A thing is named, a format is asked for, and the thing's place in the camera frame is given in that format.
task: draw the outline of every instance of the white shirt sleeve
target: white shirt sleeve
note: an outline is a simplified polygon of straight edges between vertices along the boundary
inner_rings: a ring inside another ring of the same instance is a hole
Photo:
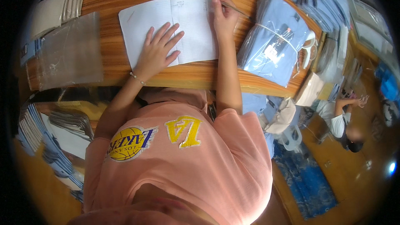
[[[349,123],[349,122],[350,122],[350,118],[351,118],[351,113],[350,113],[350,112],[345,113],[345,114],[343,115],[343,117],[344,117],[344,119],[346,120],[346,123]]]
[[[344,121],[343,121],[343,115],[339,115],[335,118],[332,118],[330,120],[330,125],[328,125],[330,132],[332,132],[332,135],[341,138],[343,136],[343,131],[344,131]]]

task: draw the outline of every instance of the hand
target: hand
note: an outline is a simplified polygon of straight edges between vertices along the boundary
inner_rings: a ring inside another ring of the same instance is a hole
[[[233,40],[233,31],[239,19],[239,13],[230,7],[222,10],[222,2],[236,7],[232,0],[212,0],[214,7],[214,29],[217,34],[218,42]]]
[[[367,103],[367,101],[368,101],[368,98],[369,98],[368,95],[365,96],[365,97],[362,97],[362,98],[358,98],[358,99],[356,99],[356,102],[353,105],[355,107],[358,106],[360,108],[364,108],[366,103]]]
[[[138,64],[133,71],[133,74],[135,74],[139,80],[149,80],[152,76],[167,68],[179,55],[180,51],[174,51],[167,57],[168,52],[170,52],[184,35],[184,32],[181,31],[170,40],[173,33],[179,28],[179,24],[174,24],[168,30],[170,25],[169,22],[164,24],[153,39],[154,27],[151,27],[148,31],[142,53],[138,59]]]

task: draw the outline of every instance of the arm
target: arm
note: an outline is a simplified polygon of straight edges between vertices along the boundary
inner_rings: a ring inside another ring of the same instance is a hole
[[[354,104],[351,104],[351,105],[349,105],[349,107],[347,107],[346,113],[350,113],[351,114],[351,112],[353,111],[353,105]]]
[[[368,101],[369,96],[358,98],[358,99],[338,99],[335,104],[335,117],[342,114],[343,107],[350,104],[347,113],[351,113],[354,107],[364,108]]]
[[[218,75],[216,86],[217,115],[224,109],[232,108],[242,114],[242,91],[237,73],[236,48],[233,37],[239,13],[232,8],[222,10],[221,1],[235,6],[232,0],[212,0],[214,7],[214,28],[219,46]]]
[[[335,103],[335,117],[340,116],[343,112],[343,107],[347,104],[357,103],[359,99],[338,99]]]
[[[173,39],[168,41],[178,29],[179,25],[175,24],[167,31],[169,26],[170,23],[164,24],[153,39],[154,28],[150,28],[146,35],[138,64],[133,71],[133,74],[137,76],[138,80],[129,77],[128,81],[108,105],[97,124],[94,134],[95,138],[102,137],[111,140],[118,129],[126,122],[129,109],[143,86],[139,80],[149,80],[177,58],[180,51],[174,51],[168,57],[167,54],[183,37],[184,33],[180,32]]]

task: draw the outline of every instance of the open notebook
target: open notebook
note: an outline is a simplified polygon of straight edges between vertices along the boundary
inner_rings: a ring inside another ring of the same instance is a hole
[[[181,51],[170,66],[217,59],[211,8],[211,0],[153,0],[120,11],[118,16],[132,69],[137,64],[150,27],[155,28],[155,35],[166,22],[171,26],[179,23],[175,35],[185,32],[168,54]]]

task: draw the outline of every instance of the pen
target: pen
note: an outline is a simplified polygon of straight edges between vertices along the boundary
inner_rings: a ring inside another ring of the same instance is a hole
[[[231,9],[233,9],[233,10],[237,11],[238,13],[242,14],[244,17],[248,18],[250,21],[252,21],[252,22],[253,22],[253,20],[250,18],[250,16],[249,16],[249,15],[247,15],[247,14],[246,14],[246,13],[244,13],[244,12],[242,12],[242,11],[241,11],[241,10],[239,10],[238,8],[236,8],[236,7],[233,7],[233,6],[231,6],[231,5],[227,4],[227,3],[223,2],[223,1],[221,1],[221,4],[222,4],[223,6],[225,6],[225,7],[229,7],[229,8],[231,8]]]

